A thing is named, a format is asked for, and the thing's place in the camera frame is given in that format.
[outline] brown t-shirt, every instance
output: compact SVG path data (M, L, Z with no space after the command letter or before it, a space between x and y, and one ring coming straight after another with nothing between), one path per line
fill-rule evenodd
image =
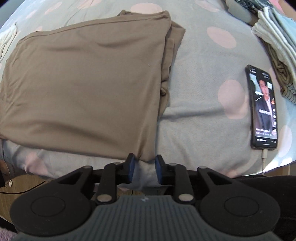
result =
M21 39L0 84L0 137L48 150L154 159L157 119L185 29L167 11Z

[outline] charging cable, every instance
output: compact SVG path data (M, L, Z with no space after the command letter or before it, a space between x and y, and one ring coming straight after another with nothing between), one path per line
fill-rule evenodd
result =
M262 175L264 175L264 169L265 169L265 162L267 158L267 149L262 150Z
M36 187L39 187L39 186L42 185L43 183L45 183L45 181L39 183L39 184L36 185L35 187L30 188L29 190L27 190L27 191L23 191L23 192L0 192L0 193L1 193L1 194L13 194L13 195L16 195L16 194L23 194L23 193L26 193L26 192L28 192L28 191L33 190L33 189L36 188Z

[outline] bed sheet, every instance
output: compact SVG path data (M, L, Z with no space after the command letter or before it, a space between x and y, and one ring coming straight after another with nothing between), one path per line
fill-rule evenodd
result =
M275 85L279 144L269 151L266 170L296 160L296 108L284 99L268 55L251 27L232 17L221 0L26 0L0 32L16 22L18 40L34 31L112 17L122 10L154 13L168 10L186 29L171 70L170 102L157 126L156 154L187 169L208 166L230 177L260 171L261 151L250 147L250 107L244 68L269 72ZM27 173L57 178L81 166L101 169L118 160L23 147L3 141L5 161ZM154 162L140 161L133 182L142 189L158 186Z

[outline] phone screen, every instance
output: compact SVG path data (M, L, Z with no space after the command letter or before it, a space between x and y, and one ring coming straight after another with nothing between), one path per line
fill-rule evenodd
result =
M253 108L253 146L276 148L278 132L274 86L267 72L250 65L247 69Z

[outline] light blue bedsheet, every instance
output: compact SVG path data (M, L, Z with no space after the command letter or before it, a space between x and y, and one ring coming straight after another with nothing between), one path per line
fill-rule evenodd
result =
M188 169L208 166L230 177L261 170L261 151L250 147L250 107L244 68L269 72L275 85L279 147L269 151L267 169L296 160L296 108L279 91L268 55L250 26L232 17L221 0L26 0L0 29L14 22L18 40L27 34L107 18L122 10L168 10L186 29L172 67L170 103L158 123L156 154ZM28 173L57 178L84 165L95 169L116 160L22 147L4 142L5 161ZM154 163L136 165L128 188L156 186Z

